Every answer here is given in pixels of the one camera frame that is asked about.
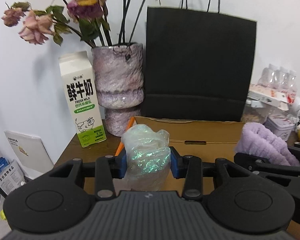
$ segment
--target plastic bag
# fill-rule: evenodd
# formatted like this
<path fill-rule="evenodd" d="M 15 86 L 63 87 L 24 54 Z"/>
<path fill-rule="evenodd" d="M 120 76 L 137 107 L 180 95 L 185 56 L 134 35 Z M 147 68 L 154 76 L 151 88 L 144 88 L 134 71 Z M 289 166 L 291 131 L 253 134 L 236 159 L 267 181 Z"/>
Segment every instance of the plastic bag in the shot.
<path fill-rule="evenodd" d="M 169 133 L 137 124 L 121 137 L 127 153 L 125 179 L 132 190 L 157 191 L 170 170 Z"/>

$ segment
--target fuzzy purple cloth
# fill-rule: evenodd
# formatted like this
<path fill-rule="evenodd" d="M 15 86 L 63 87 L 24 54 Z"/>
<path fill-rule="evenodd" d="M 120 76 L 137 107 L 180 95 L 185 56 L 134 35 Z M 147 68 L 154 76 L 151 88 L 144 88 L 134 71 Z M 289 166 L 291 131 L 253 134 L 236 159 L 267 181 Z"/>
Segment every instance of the fuzzy purple cloth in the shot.
<path fill-rule="evenodd" d="M 234 150 L 236 153 L 267 158 L 272 164 L 300 166 L 296 157 L 289 152 L 286 142 L 256 122 L 248 122 L 243 126 Z"/>

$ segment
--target purple textured vase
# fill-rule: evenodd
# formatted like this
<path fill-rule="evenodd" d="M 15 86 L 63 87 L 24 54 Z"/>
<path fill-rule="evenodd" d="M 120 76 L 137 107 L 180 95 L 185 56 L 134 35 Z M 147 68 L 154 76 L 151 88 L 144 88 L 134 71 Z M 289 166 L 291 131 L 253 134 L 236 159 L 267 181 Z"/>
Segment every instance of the purple textured vase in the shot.
<path fill-rule="evenodd" d="M 106 129 L 115 136 L 125 132 L 144 99 L 142 54 L 140 43 L 92 49 L 98 101 L 106 108 Z"/>

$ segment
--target green label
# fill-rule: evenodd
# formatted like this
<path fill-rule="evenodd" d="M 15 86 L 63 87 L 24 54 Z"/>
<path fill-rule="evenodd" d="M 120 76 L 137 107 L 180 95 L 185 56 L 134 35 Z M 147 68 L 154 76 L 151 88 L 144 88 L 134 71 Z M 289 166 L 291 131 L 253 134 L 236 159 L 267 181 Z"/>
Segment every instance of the green label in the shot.
<path fill-rule="evenodd" d="M 82 113 L 84 111 L 88 111 L 90 109 L 93 109 L 95 106 L 96 106 L 95 104 L 92 104 L 92 105 L 89 105 L 89 106 L 81 107 L 81 108 L 75 110 L 74 113 L 75 114 Z"/>
<path fill-rule="evenodd" d="M 89 146 L 91 144 L 104 141 L 106 139 L 105 129 L 103 125 L 100 125 L 94 129 L 78 133 L 79 141 L 82 147 Z"/>

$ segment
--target milk carton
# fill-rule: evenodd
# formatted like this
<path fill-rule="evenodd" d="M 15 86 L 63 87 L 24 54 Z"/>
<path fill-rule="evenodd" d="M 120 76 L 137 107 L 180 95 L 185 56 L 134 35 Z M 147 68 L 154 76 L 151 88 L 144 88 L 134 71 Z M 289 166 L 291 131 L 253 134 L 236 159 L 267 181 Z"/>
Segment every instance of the milk carton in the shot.
<path fill-rule="evenodd" d="M 82 147 L 104 141 L 94 72 L 87 52 L 75 52 L 59 58 L 63 90 Z"/>

